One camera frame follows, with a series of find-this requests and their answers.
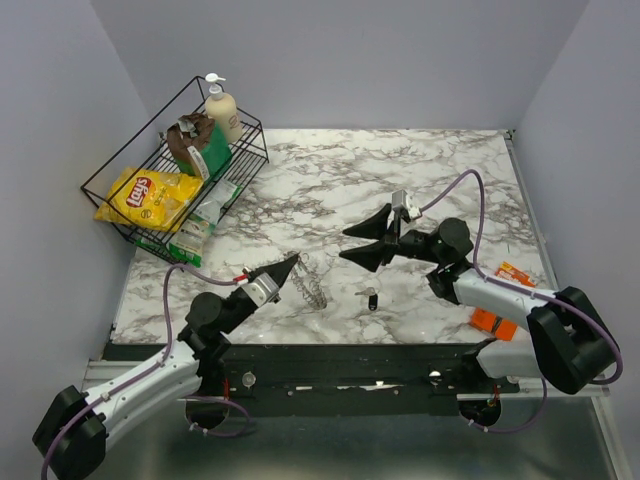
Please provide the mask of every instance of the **marble table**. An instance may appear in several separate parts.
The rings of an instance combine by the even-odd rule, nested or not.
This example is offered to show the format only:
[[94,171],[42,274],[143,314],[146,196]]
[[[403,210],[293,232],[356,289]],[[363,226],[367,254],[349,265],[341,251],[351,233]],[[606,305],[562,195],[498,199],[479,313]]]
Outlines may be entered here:
[[[201,271],[218,279],[237,276],[300,252],[317,280],[326,307],[310,305],[292,282],[282,301],[267,305],[229,336],[233,343],[433,343],[478,342],[486,334],[468,325],[471,308],[437,299],[425,275],[433,265],[396,257],[370,273],[338,257],[340,250],[368,243],[341,230],[375,213],[398,189],[426,204],[469,167],[478,169],[487,191],[481,264],[494,271],[502,261],[546,286],[531,221],[502,133],[458,130],[270,130],[271,164],[263,168],[206,245]],[[418,220],[430,231],[447,217],[467,221],[475,236],[478,187],[469,177]],[[132,261],[115,319],[112,341],[165,342],[162,280],[167,264],[139,250]],[[367,308],[366,287],[379,292]],[[191,300],[211,287],[175,272],[169,290],[174,332],[185,324]],[[526,336],[519,331],[517,336]]]

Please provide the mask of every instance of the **white and green package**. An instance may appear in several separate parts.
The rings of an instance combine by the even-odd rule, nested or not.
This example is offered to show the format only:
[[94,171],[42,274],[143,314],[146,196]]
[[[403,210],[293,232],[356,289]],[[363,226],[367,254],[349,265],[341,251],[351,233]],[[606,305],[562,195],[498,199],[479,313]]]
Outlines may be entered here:
[[221,179],[169,240],[171,255],[200,267],[204,244],[218,225],[220,211],[238,196],[240,190],[241,187]]

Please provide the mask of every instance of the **key fob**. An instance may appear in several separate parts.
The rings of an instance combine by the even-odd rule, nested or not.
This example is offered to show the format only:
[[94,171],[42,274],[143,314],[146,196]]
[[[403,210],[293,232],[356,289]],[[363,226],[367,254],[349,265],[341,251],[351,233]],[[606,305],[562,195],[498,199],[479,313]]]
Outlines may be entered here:
[[369,310],[372,312],[378,309],[378,294],[375,293],[369,297]]

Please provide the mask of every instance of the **orange package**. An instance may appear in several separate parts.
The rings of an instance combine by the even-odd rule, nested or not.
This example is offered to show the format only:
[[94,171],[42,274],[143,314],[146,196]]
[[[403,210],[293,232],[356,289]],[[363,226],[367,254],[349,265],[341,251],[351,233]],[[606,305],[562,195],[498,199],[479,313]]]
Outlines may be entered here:
[[[496,271],[496,277],[504,278],[510,282],[521,283],[527,287],[535,287],[529,275],[518,270],[513,265],[509,265],[507,262],[502,262],[502,265]],[[471,325],[478,330],[492,333],[500,340],[506,341],[510,341],[513,338],[518,328],[515,323],[481,308],[476,308],[476,311],[473,312]]]

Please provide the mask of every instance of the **gray floor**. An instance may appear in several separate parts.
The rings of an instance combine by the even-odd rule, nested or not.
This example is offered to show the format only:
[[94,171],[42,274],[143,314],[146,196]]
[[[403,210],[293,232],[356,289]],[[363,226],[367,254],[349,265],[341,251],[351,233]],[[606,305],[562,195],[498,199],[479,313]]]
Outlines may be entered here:
[[[510,400],[501,424],[536,402]],[[262,418],[240,439],[187,431],[176,402],[117,444],[91,480],[615,478],[591,400],[551,399],[540,422],[489,435],[459,418]]]

